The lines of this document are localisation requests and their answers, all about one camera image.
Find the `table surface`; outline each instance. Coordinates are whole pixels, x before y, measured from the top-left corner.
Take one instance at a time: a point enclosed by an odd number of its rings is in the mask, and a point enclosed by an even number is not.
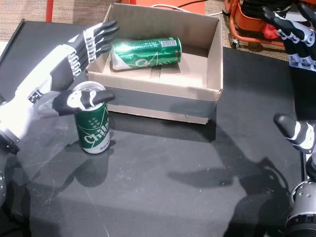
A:
[[[0,93],[9,100],[83,28],[25,22],[0,64]],[[8,155],[0,233],[16,227],[10,212],[35,237],[281,236],[300,156],[273,115],[293,111],[286,62],[224,48],[224,92],[207,125],[110,113],[110,148],[89,155],[73,116],[36,121]]]

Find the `lying can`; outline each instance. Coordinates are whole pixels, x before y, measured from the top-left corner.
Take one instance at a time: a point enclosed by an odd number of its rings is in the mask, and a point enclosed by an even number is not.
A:
[[[104,86],[85,81],[78,84],[74,90],[102,91]],[[77,131],[81,148],[90,154],[99,154],[107,149],[110,143],[109,113],[105,103],[81,111],[75,115]]]
[[[181,61],[179,38],[136,40],[114,43],[111,59],[114,70],[151,67]]]

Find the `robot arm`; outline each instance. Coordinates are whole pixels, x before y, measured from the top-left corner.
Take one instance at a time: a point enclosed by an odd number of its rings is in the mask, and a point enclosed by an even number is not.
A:
[[[298,4],[301,14],[316,26],[315,13],[302,3]],[[284,42],[291,67],[316,71],[316,43],[314,30],[298,22],[285,20],[263,7],[264,19],[273,25]]]
[[[0,105],[0,136],[13,153],[35,119],[77,113],[114,99],[109,91],[66,91],[89,63],[111,49],[116,21],[100,23],[55,47]]]

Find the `robotic hand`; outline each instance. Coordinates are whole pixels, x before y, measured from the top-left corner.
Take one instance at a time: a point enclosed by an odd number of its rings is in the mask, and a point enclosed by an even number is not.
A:
[[[0,144],[19,151],[33,120],[77,113],[114,99],[109,91],[66,90],[89,63],[111,49],[119,30],[116,21],[100,23],[55,47],[22,81],[14,98],[0,97]]]
[[[303,3],[297,4],[299,11],[316,29],[316,14]],[[289,65],[316,71],[315,32],[298,22],[285,20],[267,7],[263,7],[263,18],[277,29],[289,58]]]
[[[309,180],[297,185],[291,193],[292,210],[286,221],[286,237],[316,236],[316,127],[285,115],[275,115],[274,122],[294,148],[310,158],[306,163]]]

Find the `open cardboard box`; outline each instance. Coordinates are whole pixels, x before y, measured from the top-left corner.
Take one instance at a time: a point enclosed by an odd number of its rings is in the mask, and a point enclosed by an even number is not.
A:
[[[88,68],[88,79],[115,93],[110,111],[206,124],[223,91],[222,26],[217,17],[128,4],[111,5],[118,38],[179,37],[179,64],[115,72],[110,54]]]

